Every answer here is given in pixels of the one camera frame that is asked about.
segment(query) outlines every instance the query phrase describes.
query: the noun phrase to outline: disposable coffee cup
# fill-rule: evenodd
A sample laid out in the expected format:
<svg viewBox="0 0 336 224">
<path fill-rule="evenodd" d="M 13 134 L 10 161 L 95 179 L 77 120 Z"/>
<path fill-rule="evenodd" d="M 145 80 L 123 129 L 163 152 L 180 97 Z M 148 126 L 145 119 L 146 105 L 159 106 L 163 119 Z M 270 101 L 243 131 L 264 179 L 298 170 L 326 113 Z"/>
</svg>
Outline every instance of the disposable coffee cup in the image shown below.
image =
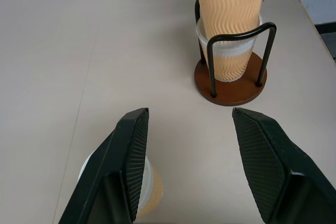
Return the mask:
<svg viewBox="0 0 336 224">
<path fill-rule="evenodd" d="M 199 0 L 206 38 L 256 28 L 261 3 L 262 0 Z"/>
<path fill-rule="evenodd" d="M 88 156 L 85 160 L 82 168 L 79 172 L 78 180 L 82 175 L 87 163 L 93 152 Z M 141 186 L 141 193 L 138 205 L 138 213 L 137 217 L 149 214 L 153 211 L 160 203 L 163 195 L 163 184 L 162 179 L 155 170 L 155 168 L 151 165 L 148 158 L 145 158 L 145 167 L 143 172 L 142 178 L 142 186 Z"/>
<path fill-rule="evenodd" d="M 196 32 L 201 43 L 203 54 L 208 64 L 208 39 L 204 29 L 203 19 L 196 25 Z M 252 54 L 257 36 L 240 41 L 220 41 L 213 44 L 215 79 L 222 82 L 238 80 L 245 73 L 248 61 Z"/>
</svg>

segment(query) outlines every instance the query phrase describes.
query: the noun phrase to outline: cup holder stand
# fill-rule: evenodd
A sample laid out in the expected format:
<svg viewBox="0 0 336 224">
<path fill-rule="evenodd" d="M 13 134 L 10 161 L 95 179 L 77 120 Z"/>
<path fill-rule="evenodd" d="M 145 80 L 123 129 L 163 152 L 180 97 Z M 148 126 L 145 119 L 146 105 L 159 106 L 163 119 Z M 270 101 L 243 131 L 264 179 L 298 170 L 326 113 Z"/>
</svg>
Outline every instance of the cup holder stand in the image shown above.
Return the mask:
<svg viewBox="0 0 336 224">
<path fill-rule="evenodd" d="M 200 18 L 200 3 L 195 3 L 196 23 Z M 238 41 L 254 37 L 265 30 L 269 35 L 263 59 L 252 52 L 245 73 L 236 81 L 221 82 L 215 80 L 213 44 L 219 41 Z M 201 59 L 197 63 L 194 73 L 195 84 L 201 95 L 208 101 L 221 106 L 237 106 L 252 101 L 264 89 L 267 80 L 266 65 L 272 49 L 277 27 L 272 22 L 267 22 L 259 27 L 242 34 L 220 34 L 212 37 L 207 44 L 208 66 L 203 54 L 200 41 Z"/>
</svg>

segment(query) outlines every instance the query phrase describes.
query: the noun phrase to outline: floor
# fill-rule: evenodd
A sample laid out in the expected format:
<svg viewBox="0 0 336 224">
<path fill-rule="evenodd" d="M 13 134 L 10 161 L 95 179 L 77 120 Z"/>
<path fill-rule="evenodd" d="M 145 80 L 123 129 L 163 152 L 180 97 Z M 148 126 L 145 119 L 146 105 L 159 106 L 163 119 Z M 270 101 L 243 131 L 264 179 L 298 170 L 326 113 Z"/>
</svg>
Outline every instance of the floor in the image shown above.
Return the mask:
<svg viewBox="0 0 336 224">
<path fill-rule="evenodd" d="M 321 34 L 321 38 L 336 62 L 336 33 Z"/>
</svg>

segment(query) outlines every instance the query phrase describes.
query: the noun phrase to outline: table surface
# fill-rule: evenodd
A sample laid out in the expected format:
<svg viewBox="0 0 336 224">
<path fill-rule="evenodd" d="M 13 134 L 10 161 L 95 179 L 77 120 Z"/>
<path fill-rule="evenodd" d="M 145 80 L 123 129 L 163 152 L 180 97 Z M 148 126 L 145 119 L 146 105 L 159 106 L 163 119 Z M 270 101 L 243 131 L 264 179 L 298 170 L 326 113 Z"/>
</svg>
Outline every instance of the table surface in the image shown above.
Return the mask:
<svg viewBox="0 0 336 224">
<path fill-rule="evenodd" d="M 140 107 L 164 196 L 138 221 L 262 223 L 232 108 L 194 84 L 194 2 L 0 0 L 3 223 L 58 223 L 86 157 Z M 335 64 L 299 0 L 264 0 L 261 14 L 278 32 L 265 89 L 242 107 L 275 118 L 336 186 Z"/>
</svg>

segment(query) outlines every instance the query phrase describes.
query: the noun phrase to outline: brown wooden disc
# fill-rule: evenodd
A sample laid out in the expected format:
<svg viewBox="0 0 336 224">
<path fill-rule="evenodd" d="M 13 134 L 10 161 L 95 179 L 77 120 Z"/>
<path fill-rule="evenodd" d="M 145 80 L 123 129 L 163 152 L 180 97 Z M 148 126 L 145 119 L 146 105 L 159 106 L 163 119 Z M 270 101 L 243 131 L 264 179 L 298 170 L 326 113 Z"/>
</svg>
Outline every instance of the brown wooden disc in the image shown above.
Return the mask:
<svg viewBox="0 0 336 224">
<path fill-rule="evenodd" d="M 263 85 L 255 85 L 261 62 L 262 59 L 253 52 L 242 77 L 233 82 L 215 81 L 217 97 L 213 98 L 207 64 L 199 61 L 194 75 L 197 89 L 205 99 L 221 106 L 237 106 L 250 102 L 262 92 L 267 80 L 265 71 Z"/>
</svg>

